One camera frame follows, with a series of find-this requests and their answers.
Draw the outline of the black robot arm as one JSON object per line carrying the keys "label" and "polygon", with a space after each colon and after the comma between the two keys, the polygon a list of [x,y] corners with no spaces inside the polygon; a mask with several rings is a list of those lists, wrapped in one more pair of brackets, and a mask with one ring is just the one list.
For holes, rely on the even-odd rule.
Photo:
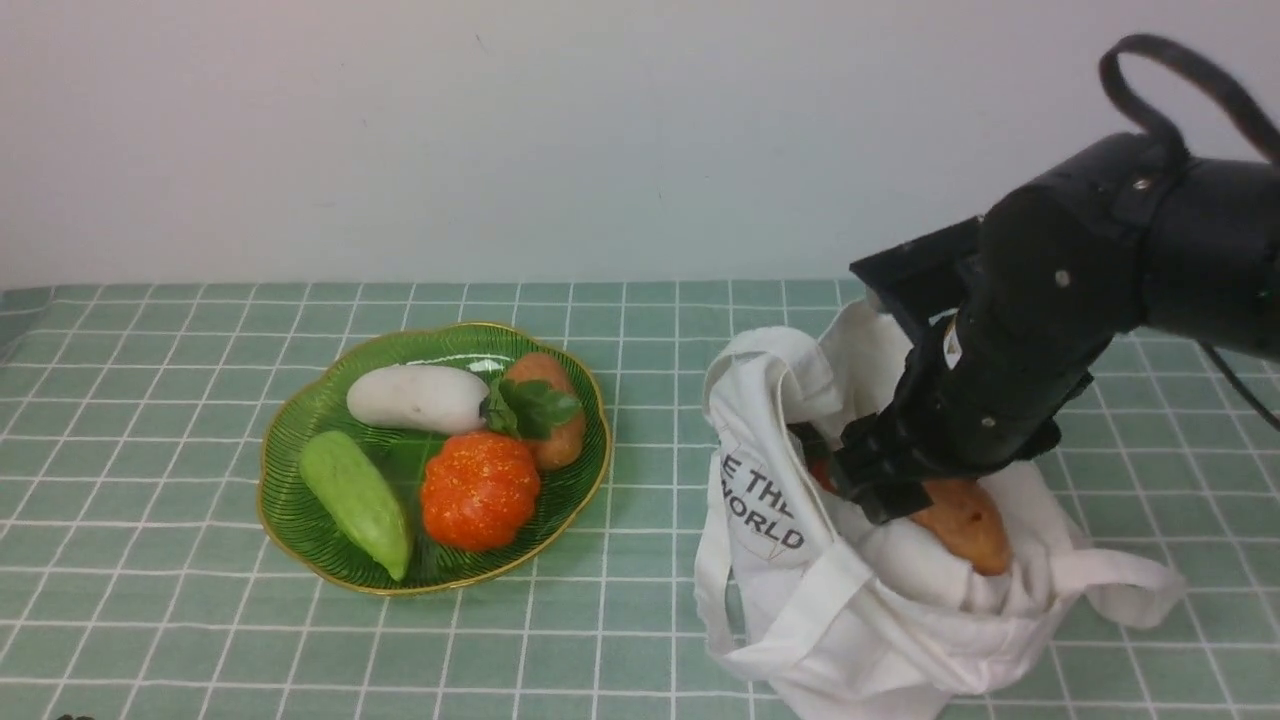
{"label": "black robot arm", "polygon": [[847,423],[835,493],[877,525],[1061,439],[1060,410],[1140,327],[1277,360],[1277,168],[1108,136],[983,217],[850,266],[910,341],[892,398]]}

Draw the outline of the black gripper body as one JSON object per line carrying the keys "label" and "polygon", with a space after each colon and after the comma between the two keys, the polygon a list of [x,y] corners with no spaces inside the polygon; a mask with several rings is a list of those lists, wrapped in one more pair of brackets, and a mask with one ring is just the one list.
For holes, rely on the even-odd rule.
{"label": "black gripper body", "polygon": [[1140,319],[1139,255],[1101,204],[1042,188],[852,263],[913,348],[890,405],[850,425],[850,473],[984,475],[1051,448],[1056,411]]}

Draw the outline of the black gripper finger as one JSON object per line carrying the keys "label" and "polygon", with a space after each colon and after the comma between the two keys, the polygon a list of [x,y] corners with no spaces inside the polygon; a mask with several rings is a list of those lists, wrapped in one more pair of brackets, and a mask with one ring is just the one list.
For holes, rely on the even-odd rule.
{"label": "black gripper finger", "polygon": [[787,424],[803,461],[829,460],[841,500],[856,505],[868,521],[883,525],[931,505],[923,484],[951,468],[951,441],[936,428],[902,418],[858,418],[827,436],[814,421]]}

